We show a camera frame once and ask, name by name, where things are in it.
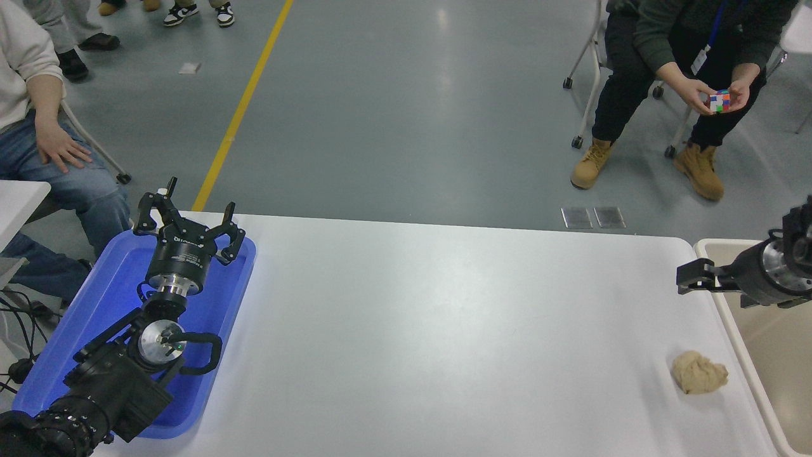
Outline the booted person's right hand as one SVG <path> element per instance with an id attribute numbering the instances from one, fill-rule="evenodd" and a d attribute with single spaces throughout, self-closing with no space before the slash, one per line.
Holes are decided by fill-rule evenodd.
<path id="1" fill-rule="evenodd" d="M 707 105 L 707 101 L 718 92 L 704 82 L 683 77 L 681 80 L 673 82 L 671 86 L 682 101 L 700 116 L 716 115 L 716 111 Z"/>

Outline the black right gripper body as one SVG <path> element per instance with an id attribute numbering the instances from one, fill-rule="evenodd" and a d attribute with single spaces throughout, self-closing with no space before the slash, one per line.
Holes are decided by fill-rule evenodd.
<path id="1" fill-rule="evenodd" d="M 757 298 L 763 306 L 790 301 L 790 272 L 777 243 L 760 243 L 746 249 L 730 269 L 741 295 Z"/>

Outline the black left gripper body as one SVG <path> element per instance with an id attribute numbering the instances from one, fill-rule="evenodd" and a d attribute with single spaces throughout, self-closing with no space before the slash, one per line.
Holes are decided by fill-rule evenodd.
<path id="1" fill-rule="evenodd" d="M 205 286 L 211 258 L 214 256 L 214 242 L 188 240 L 174 232 L 160 232 L 157 245 L 146 272 L 146 281 L 151 287 L 159 287 L 165 277 L 180 277 L 187 280 L 192 288 Z"/>

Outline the booted person's left hand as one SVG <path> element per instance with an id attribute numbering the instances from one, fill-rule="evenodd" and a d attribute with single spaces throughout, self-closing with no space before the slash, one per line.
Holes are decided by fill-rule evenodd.
<path id="1" fill-rule="evenodd" d="M 753 81 L 745 78 L 731 82 L 728 88 L 730 96 L 728 114 L 738 112 L 747 106 L 752 82 Z"/>

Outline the person's hand on thigh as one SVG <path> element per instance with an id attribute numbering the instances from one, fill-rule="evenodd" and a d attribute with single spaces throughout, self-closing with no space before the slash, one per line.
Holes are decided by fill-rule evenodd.
<path id="1" fill-rule="evenodd" d="M 36 145 L 41 162 L 53 164 L 63 174 L 70 170 L 84 169 L 92 164 L 93 158 L 87 148 L 79 143 L 62 128 L 57 119 L 36 116 L 34 121 Z"/>

